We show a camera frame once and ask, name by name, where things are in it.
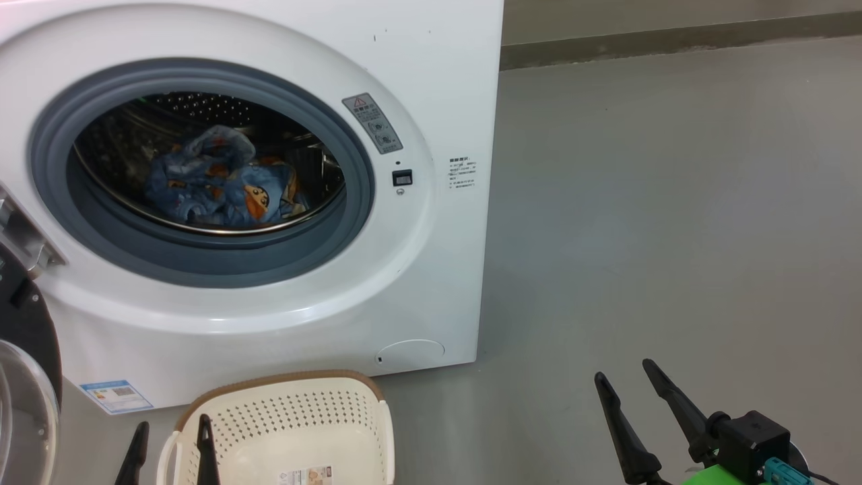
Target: brown basket rim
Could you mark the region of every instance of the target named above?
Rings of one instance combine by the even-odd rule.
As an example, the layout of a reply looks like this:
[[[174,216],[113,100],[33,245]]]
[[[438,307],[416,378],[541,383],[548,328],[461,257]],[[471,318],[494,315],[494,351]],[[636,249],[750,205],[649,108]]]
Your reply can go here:
[[[183,428],[185,428],[185,424],[189,421],[191,415],[194,414],[195,411],[197,411],[197,409],[201,405],[203,405],[203,403],[213,400],[216,397],[223,396],[225,394],[231,394],[237,391],[244,391],[246,389],[251,389],[252,387],[279,384],[281,382],[333,378],[354,379],[355,381],[362,382],[363,384],[368,386],[372,392],[374,392],[374,395],[378,398],[378,400],[385,400],[383,397],[383,392],[380,391],[380,387],[378,387],[377,384],[372,381],[371,377],[352,370],[310,370],[306,372],[269,375],[267,377],[260,377],[258,379],[240,381],[234,384],[228,384],[227,386],[217,387],[211,391],[208,391],[207,393],[201,394],[199,398],[195,399],[189,405],[189,407],[185,410],[185,413],[183,413],[183,415],[179,417],[179,419],[177,420],[177,425],[174,427],[174,430],[182,432]]]

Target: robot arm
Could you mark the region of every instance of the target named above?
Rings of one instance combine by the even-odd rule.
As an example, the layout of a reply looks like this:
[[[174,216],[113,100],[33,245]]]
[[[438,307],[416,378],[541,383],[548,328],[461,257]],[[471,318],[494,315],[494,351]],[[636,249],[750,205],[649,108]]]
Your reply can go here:
[[[790,432],[778,423],[757,411],[736,419],[722,412],[707,418],[654,361],[644,360],[643,367],[689,442],[691,459],[704,466],[683,485],[813,485],[810,477],[837,485],[808,470]],[[599,372],[595,382],[625,482],[666,485],[659,459],[638,439],[608,378]]]

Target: basket handle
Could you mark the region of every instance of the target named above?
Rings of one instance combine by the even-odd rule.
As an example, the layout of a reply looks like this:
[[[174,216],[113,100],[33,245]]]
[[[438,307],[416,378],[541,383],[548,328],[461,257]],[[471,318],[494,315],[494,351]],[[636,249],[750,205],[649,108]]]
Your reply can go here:
[[[159,456],[159,467],[156,469],[156,485],[167,485],[167,464],[171,461],[171,453],[177,447],[179,439],[179,431],[174,431],[171,436],[165,441],[165,446],[162,447],[161,455]],[[178,474],[173,475],[173,484],[177,484]]]
[[[395,482],[395,430],[392,429],[392,415],[385,400],[380,401],[380,410],[386,430],[386,485]]]

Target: product label sticker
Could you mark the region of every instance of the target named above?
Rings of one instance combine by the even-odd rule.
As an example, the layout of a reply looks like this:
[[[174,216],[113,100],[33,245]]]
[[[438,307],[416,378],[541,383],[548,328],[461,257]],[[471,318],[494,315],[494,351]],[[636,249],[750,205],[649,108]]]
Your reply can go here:
[[[449,159],[449,188],[466,189],[476,186],[476,161],[468,156]]]
[[[395,133],[395,129],[389,124],[386,115],[372,99],[372,95],[366,93],[345,98],[342,103],[353,113],[356,121],[362,125],[368,136],[371,137],[374,146],[381,154],[388,154],[404,148],[401,140]]]
[[[332,485],[332,467],[311,467],[278,474],[277,485]]]
[[[108,414],[153,409],[153,405],[128,381],[96,382],[95,384],[81,384],[80,387]]]

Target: gray floor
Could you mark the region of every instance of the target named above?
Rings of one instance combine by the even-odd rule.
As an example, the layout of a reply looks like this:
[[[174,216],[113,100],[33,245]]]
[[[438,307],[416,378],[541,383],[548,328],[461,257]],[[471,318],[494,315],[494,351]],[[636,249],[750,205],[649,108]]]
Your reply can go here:
[[[646,356],[706,413],[756,408],[855,482],[860,86],[858,39],[503,73],[479,359],[379,380],[397,482],[622,483],[600,369],[681,482]],[[112,482],[148,419],[152,483],[179,413],[108,418],[69,388],[59,482]]]

